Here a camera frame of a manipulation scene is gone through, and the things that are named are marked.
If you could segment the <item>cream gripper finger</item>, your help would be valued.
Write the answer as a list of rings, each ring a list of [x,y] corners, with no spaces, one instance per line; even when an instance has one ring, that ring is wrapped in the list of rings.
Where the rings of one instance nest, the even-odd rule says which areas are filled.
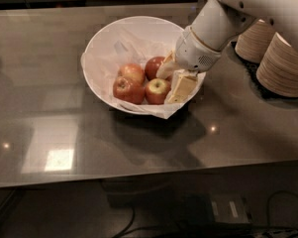
[[[198,76],[195,72],[177,70],[172,76],[171,90],[166,96],[165,103],[184,103],[196,88],[197,83]]]
[[[161,62],[159,69],[156,72],[157,78],[167,79],[171,76],[176,70],[179,70],[180,66],[176,62],[175,52],[171,51],[165,59]]]

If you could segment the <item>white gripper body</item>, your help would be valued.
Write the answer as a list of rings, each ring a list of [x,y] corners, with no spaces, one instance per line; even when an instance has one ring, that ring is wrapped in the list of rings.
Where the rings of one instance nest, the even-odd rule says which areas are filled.
[[[208,71],[221,57],[203,44],[191,27],[186,27],[175,46],[175,62],[184,69],[198,72]]]

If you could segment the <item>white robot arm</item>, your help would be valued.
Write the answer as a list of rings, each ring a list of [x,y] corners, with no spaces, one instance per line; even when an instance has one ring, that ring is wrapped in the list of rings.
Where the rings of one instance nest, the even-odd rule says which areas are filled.
[[[207,0],[176,41],[156,76],[209,70],[228,42],[262,20],[298,52],[298,0]]]

